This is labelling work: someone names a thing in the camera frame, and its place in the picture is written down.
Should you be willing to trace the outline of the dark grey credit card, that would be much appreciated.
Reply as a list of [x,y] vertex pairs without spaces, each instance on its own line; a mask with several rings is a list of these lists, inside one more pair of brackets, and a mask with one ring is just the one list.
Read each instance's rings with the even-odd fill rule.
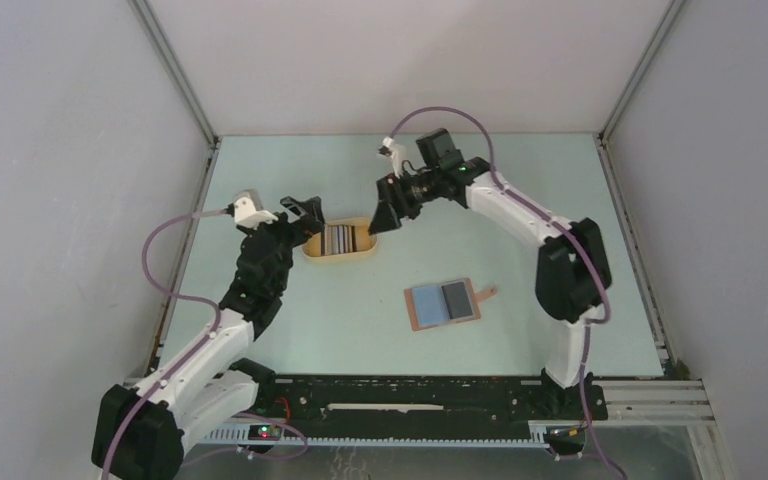
[[475,316],[473,291],[466,279],[443,284],[441,292],[449,321],[463,321]]

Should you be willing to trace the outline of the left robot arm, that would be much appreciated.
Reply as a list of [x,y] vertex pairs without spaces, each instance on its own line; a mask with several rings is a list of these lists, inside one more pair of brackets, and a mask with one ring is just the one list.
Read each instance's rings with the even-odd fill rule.
[[102,397],[91,449],[101,478],[171,479],[197,432],[209,432],[238,411],[259,417],[274,408],[271,384],[231,367],[280,310],[294,249],[325,226],[318,196],[286,196],[280,204],[282,211],[273,213],[255,190],[245,190],[223,208],[174,217],[147,237],[145,249],[176,223],[222,215],[244,234],[222,299],[188,298],[211,310],[200,332],[134,386],[116,384]]

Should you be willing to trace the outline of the brown leather card holder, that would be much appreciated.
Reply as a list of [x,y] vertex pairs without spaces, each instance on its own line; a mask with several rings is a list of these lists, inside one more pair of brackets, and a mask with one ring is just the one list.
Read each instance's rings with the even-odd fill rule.
[[469,278],[407,288],[404,299],[414,332],[482,318],[480,305],[498,293],[496,285],[476,291]]

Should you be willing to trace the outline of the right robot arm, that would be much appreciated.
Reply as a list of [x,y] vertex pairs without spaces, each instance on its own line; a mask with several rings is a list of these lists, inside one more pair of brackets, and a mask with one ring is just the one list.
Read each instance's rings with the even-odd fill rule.
[[535,203],[508,183],[492,162],[466,159],[443,128],[419,137],[416,145],[424,165],[408,172],[404,147],[392,137],[382,140],[377,154],[389,161],[392,171],[376,183],[378,200],[369,233],[397,230],[403,220],[417,218],[424,204],[446,199],[534,247],[535,295],[559,324],[545,366],[554,383],[543,388],[541,402],[553,417],[570,416],[582,403],[576,385],[589,352],[588,327],[597,323],[598,309],[609,308],[612,277],[598,224],[589,218],[570,221]]

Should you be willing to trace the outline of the yellow oval card tray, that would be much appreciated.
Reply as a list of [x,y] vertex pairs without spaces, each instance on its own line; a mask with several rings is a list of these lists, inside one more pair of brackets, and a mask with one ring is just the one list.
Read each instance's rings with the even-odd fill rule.
[[301,247],[302,254],[313,264],[367,259],[378,249],[376,236],[369,232],[370,223],[368,217],[329,221],[322,233],[315,234]]

